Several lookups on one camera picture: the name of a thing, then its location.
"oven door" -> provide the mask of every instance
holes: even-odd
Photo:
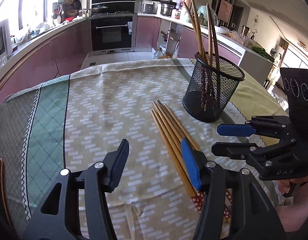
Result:
[[[132,48],[133,17],[91,20],[93,51]]]

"patterned tablecloth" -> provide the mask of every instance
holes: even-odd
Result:
[[[188,59],[99,65],[6,98],[0,107],[0,157],[7,207],[18,235],[61,169],[86,169],[126,138],[130,154],[121,182],[107,194],[118,239],[191,239],[199,213],[151,117],[152,101],[169,105],[209,160],[236,171],[248,165],[214,156],[210,149],[215,142],[249,140],[264,146],[275,141],[255,135],[222,137],[217,126],[244,123],[252,115],[285,114],[246,74],[219,120],[195,120],[182,106],[193,67]],[[260,183],[277,204],[273,182]],[[79,199],[81,230],[88,236],[83,191]],[[224,233],[228,227],[223,225]]]

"plastic bottle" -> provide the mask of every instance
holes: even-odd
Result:
[[[159,59],[161,56],[163,56],[164,53],[161,48],[158,48],[157,51],[154,53],[154,59]]]

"black mesh pen holder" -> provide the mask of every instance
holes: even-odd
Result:
[[[240,81],[245,79],[244,72],[229,60],[219,57],[219,70],[216,69],[215,54],[213,64],[205,64],[195,54],[196,64],[183,97],[185,110],[202,122],[216,121],[235,92]]]

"white countertop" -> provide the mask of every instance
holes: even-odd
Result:
[[[173,19],[171,17],[167,17],[167,16],[163,16],[163,15],[138,13],[137,16],[157,17],[157,18],[161,18],[161,19],[164,19],[164,20],[167,20],[167,21],[175,22],[177,24],[180,24],[180,25],[183,25],[183,26],[186,26],[188,28],[193,29],[193,26],[192,26],[191,23],[181,21],[181,20],[178,20],[178,19]],[[22,57],[24,57],[27,53],[29,53],[35,47],[37,47],[38,45],[40,45],[41,43],[43,43],[44,41],[46,41],[50,37],[56,35],[57,33],[64,31],[68,27],[73,26],[75,24],[78,24],[80,22],[83,22],[87,19],[92,19],[92,17],[83,18],[83,19],[80,19],[80,20],[77,20],[77,21],[70,22],[70,23],[65,24],[65,25],[60,25],[60,26],[53,28],[50,31],[47,31],[46,33],[26,42],[25,44],[19,46],[18,49],[15,52],[13,52],[7,58],[7,63],[3,66],[0,66],[0,80]],[[208,36],[208,29],[207,28],[201,28],[201,32],[204,35]],[[236,41],[232,40],[231,38],[229,38],[227,36],[224,36],[224,35],[221,35],[221,34],[216,34],[216,37],[217,37],[217,41],[219,43],[225,44],[229,48],[229,50],[232,50],[233,53],[236,54],[238,57],[242,57],[242,55],[244,55],[245,51],[249,51],[250,53],[261,57],[256,52],[252,51],[251,49],[244,47],[243,45],[237,43]]]
[[[65,25],[59,25],[53,29],[50,29],[46,33],[39,35],[36,38],[33,38],[30,41],[27,41],[23,45],[19,46],[15,52],[13,52],[10,56],[7,57],[7,62],[5,65],[0,66],[0,80],[5,76],[5,74],[27,53],[33,50],[35,47],[49,39],[50,37],[54,36],[57,33],[62,32],[63,30],[67,29],[70,26],[78,24],[80,22],[85,21],[86,18],[80,19],[77,21],[69,22]]]
[[[181,20],[178,20],[178,19],[173,19],[171,17],[163,16],[163,15],[160,15],[160,14],[138,13],[137,16],[157,17],[157,18],[161,18],[161,19],[164,19],[164,20],[175,22],[177,24],[180,24],[180,25],[183,25],[183,26],[186,26],[186,27],[193,29],[193,25],[191,23],[181,21]],[[201,32],[202,32],[202,34],[208,36],[208,28],[207,27],[201,28]],[[239,44],[238,42],[232,40],[230,37],[227,37],[225,35],[218,34],[218,33],[216,34],[216,37],[217,37],[217,41],[219,41],[223,44],[226,44],[230,48],[239,52],[239,54],[241,54],[241,55],[244,55],[245,51],[249,51],[250,53],[261,57],[258,53],[254,52],[253,50],[251,50],[251,49],[249,49],[245,46],[243,46],[242,44]]]

